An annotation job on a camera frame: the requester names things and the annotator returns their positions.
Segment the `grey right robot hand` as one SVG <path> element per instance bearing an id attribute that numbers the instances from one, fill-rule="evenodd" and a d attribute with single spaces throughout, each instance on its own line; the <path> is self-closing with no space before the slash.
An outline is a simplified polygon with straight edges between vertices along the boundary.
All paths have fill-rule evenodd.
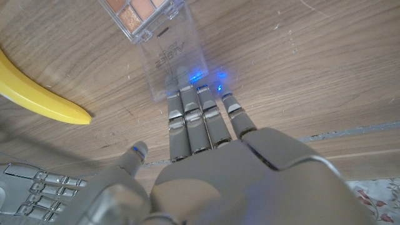
<path id="1" fill-rule="evenodd" d="M 84 179 L 49 172 L 30 164 L 1 164 L 1 215 L 54 222 L 68 200 L 87 185 Z"/>

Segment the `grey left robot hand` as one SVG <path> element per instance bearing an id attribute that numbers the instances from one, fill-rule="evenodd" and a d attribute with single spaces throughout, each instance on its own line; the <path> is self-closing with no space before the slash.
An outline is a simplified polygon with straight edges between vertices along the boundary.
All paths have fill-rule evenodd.
<path id="1" fill-rule="evenodd" d="M 178 80 L 167 90 L 171 164 L 151 192 L 136 181 L 137 142 L 82 188 L 56 224 L 372 224 L 339 171 L 309 146 L 257 128 L 225 86 Z"/>

